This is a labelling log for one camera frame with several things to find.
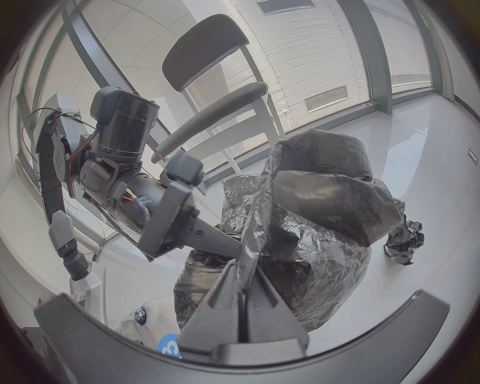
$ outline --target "number 3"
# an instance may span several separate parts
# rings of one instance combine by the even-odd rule
[[[167,346],[164,347],[162,349],[162,353],[164,355],[178,355],[179,353],[179,346],[177,345],[177,343],[175,341],[169,341]]]

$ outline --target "chair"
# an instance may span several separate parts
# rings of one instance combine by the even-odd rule
[[[162,71],[170,85],[185,96],[195,115],[158,145],[152,155],[153,163],[164,159],[185,141],[205,130],[210,138],[187,151],[198,159],[204,159],[217,153],[219,148],[228,148],[263,132],[271,147],[278,142],[279,136],[285,137],[268,93],[268,86],[246,47],[248,43],[247,37],[238,25],[223,14],[202,20],[178,39],[165,57]],[[187,86],[238,49],[242,51],[257,81],[228,93],[199,111],[186,91]],[[265,95],[272,116],[263,101],[262,97]],[[251,109],[255,111],[255,116],[217,134],[212,132],[212,128]],[[222,154],[233,169],[241,174],[237,163],[224,149]]]

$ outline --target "chair backrest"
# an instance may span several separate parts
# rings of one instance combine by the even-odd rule
[[[177,92],[249,43],[239,26],[228,16],[217,14],[202,20],[168,52],[162,71]]]

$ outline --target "floor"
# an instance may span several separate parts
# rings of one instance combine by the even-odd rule
[[[424,289],[451,309],[433,345],[404,380],[416,383],[458,335],[480,293],[480,172],[467,155],[471,149],[480,156],[480,124],[459,105],[430,95],[395,106],[391,116],[375,112],[333,131],[364,143],[374,176],[387,184],[394,197],[406,201],[408,219],[423,224],[425,245],[415,252],[413,265],[402,266],[384,255],[385,238],[373,244],[366,276],[338,312],[310,333],[308,354],[367,332],[413,292]],[[260,172],[263,165],[264,161],[256,163],[244,173]],[[206,200],[218,214],[223,197],[221,183],[209,188]],[[168,279],[152,276],[150,294],[159,286],[165,292],[173,287],[187,253],[184,249],[169,257]],[[157,268],[167,272],[163,264]],[[116,301],[116,295],[110,301]]]

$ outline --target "screw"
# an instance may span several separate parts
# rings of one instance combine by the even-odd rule
[[[144,308],[139,308],[135,311],[133,317],[139,325],[145,325],[147,322],[147,311]]]

